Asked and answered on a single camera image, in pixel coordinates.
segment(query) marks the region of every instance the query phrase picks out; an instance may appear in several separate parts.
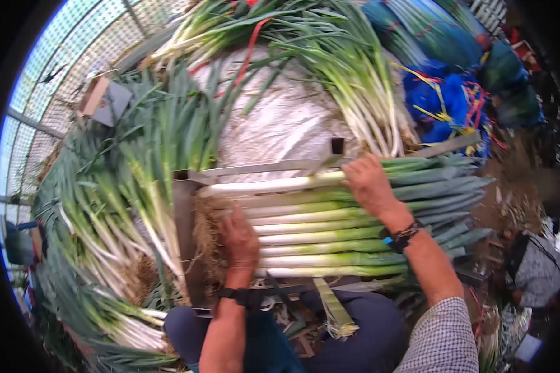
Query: plaid shirt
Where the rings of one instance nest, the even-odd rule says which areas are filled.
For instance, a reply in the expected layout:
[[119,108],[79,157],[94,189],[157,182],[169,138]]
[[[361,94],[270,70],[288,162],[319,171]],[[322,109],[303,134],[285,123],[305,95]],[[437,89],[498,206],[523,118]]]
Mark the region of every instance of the plaid shirt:
[[462,298],[444,299],[421,316],[394,372],[479,372],[469,312]]
[[[530,235],[531,240],[527,244],[527,250],[514,280],[508,273],[506,274],[506,285],[510,290],[523,290],[520,306],[545,307],[549,299],[560,289],[560,253],[545,238],[528,230],[523,234]],[[540,243],[544,250],[553,256],[557,265],[533,240]]]

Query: dirt floor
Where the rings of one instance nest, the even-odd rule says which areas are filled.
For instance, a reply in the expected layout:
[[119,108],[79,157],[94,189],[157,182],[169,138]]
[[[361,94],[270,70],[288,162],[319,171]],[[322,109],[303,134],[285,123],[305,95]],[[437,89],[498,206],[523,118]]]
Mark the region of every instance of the dirt floor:
[[[478,175],[488,175],[497,180],[485,188],[487,194],[481,205],[471,211],[476,226],[496,231],[491,239],[479,242],[475,248],[476,271],[485,274],[502,266],[502,242],[499,238],[502,231],[513,228],[537,234],[542,231],[543,208],[538,191],[538,179],[542,172],[539,162],[530,159],[525,149],[529,134],[516,131],[513,138],[506,131],[501,131],[499,137],[507,149],[493,143],[492,158],[478,172]],[[480,303],[494,304],[487,284],[477,292]],[[475,327],[479,310],[468,288],[465,289],[465,301]]]

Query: worker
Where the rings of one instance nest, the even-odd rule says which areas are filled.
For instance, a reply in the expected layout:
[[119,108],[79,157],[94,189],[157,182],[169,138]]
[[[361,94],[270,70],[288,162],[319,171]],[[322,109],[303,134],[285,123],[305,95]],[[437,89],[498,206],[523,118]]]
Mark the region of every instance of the worker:
[[[384,223],[392,247],[406,255],[426,295],[429,309],[410,339],[396,306],[383,295],[335,291],[359,330],[345,341],[322,334],[321,351],[298,359],[268,312],[247,317],[238,300],[222,297],[211,320],[195,317],[190,307],[177,307],[164,321],[166,335],[189,368],[201,373],[479,371],[463,287],[444,251],[395,198],[375,156],[342,169],[345,185],[359,205]],[[220,234],[230,262],[224,286],[246,289],[259,261],[259,241],[238,205],[224,217]],[[316,307],[311,292],[300,298],[305,306]]]
[[503,234],[504,271],[496,279],[504,299],[535,314],[549,313],[560,302],[560,253],[528,230]]

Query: black watch strap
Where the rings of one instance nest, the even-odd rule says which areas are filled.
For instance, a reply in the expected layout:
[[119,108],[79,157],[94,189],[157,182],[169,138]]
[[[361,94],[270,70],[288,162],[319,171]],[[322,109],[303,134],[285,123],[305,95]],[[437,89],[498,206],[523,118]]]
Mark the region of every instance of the black watch strap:
[[402,254],[405,247],[408,246],[408,242],[414,235],[417,234],[419,230],[423,228],[423,225],[418,222],[417,219],[403,231],[396,232],[393,235],[389,235],[388,230],[384,230],[380,234],[381,241],[387,244],[392,250],[398,254]]
[[252,289],[231,289],[221,288],[218,290],[218,297],[234,299],[239,306],[244,306],[247,310],[256,310],[261,306],[263,296]]

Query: greenhouse wall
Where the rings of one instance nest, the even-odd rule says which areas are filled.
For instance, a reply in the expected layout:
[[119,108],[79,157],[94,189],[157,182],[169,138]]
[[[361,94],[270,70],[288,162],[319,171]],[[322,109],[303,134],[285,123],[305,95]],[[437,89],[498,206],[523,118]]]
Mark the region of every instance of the greenhouse wall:
[[74,108],[90,73],[111,69],[182,15],[188,3],[69,0],[62,5],[31,50],[3,122],[0,219],[5,216],[13,223],[32,219],[29,204],[59,144],[72,129]]

